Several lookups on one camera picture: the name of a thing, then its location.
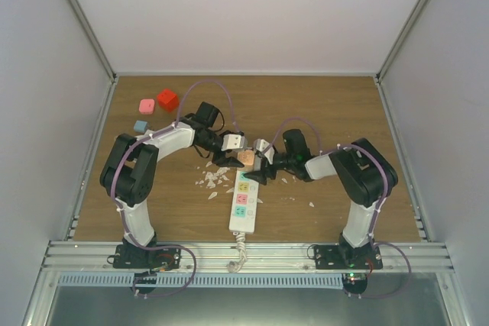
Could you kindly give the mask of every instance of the red cube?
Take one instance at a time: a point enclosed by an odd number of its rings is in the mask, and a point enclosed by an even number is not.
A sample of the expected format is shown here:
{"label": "red cube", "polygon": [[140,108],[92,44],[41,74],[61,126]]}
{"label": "red cube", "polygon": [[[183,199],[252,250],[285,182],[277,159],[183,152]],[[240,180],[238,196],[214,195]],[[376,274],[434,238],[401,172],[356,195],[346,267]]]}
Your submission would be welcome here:
{"label": "red cube", "polygon": [[164,89],[162,93],[157,96],[157,100],[160,107],[168,112],[172,112],[179,104],[178,96],[170,89]]}

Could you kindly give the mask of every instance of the ribbed metal strip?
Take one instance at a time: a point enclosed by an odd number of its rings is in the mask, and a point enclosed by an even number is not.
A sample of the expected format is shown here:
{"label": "ribbed metal strip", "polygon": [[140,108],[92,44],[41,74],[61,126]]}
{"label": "ribbed metal strip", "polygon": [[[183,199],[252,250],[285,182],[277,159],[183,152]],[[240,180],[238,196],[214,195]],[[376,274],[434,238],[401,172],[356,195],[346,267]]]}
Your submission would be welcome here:
{"label": "ribbed metal strip", "polygon": [[[174,288],[182,286],[190,274],[159,273],[156,284],[138,286]],[[133,273],[62,273],[59,286],[132,286]],[[342,289],[341,274],[196,274],[193,288],[311,288]]]}

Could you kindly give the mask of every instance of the white power strip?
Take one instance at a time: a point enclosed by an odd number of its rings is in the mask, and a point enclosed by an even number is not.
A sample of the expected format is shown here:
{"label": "white power strip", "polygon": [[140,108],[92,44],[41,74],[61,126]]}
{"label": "white power strip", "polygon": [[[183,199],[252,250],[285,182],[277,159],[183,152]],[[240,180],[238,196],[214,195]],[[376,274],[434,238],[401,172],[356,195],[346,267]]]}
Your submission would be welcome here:
{"label": "white power strip", "polygon": [[252,234],[257,216],[258,187],[260,184],[243,177],[244,171],[236,171],[235,192],[232,196],[229,230]]}

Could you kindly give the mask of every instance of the blue block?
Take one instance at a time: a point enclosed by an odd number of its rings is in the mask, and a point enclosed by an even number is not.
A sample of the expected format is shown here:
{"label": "blue block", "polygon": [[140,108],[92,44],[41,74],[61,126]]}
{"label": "blue block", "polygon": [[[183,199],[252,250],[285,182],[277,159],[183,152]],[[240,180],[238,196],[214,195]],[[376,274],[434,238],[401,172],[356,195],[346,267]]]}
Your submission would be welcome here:
{"label": "blue block", "polygon": [[137,120],[136,124],[134,124],[134,131],[136,131],[137,133],[144,134],[146,130],[149,129],[148,125],[149,124],[147,121]]}

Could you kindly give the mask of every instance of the wooden tabletop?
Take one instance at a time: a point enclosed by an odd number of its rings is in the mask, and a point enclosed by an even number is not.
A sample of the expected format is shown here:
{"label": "wooden tabletop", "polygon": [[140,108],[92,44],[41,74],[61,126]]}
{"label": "wooden tabletop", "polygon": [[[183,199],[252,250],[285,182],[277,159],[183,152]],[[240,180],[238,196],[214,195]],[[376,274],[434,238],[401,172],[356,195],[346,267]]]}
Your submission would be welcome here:
{"label": "wooden tabletop", "polygon": [[[121,133],[136,135],[136,120],[149,121],[156,130],[175,118],[158,106],[153,115],[140,115],[139,101],[156,98],[163,89],[173,90],[180,99],[187,89],[202,80],[197,76],[121,77],[115,89],[92,174],[86,186],[85,200],[79,215],[75,240],[121,240],[121,219],[115,205],[99,185],[99,175]],[[304,77],[304,76],[226,76],[217,78],[229,90],[239,127],[248,142],[262,137],[271,140],[280,123],[291,116],[310,120],[322,137],[324,148],[337,143],[351,143],[366,137],[392,164],[400,183],[387,200],[378,220],[375,237],[396,242],[419,241],[414,213],[406,190],[399,160],[393,145],[382,104],[372,78]],[[223,112],[226,127],[233,130],[225,93],[215,84],[197,86],[183,106],[183,113],[195,112],[206,101]],[[291,122],[286,129],[300,128],[313,153],[318,152],[311,129]],[[283,149],[283,141],[276,143]],[[235,172],[226,175],[230,181],[207,189],[206,167],[209,159],[199,157],[193,148],[172,154],[162,160],[148,199],[151,223],[159,240],[233,241],[228,230]],[[208,199],[212,192],[218,195]],[[337,241],[344,228],[349,199],[338,177],[315,182],[296,181],[279,173],[275,181],[261,186],[255,233],[248,241],[316,242]]]}

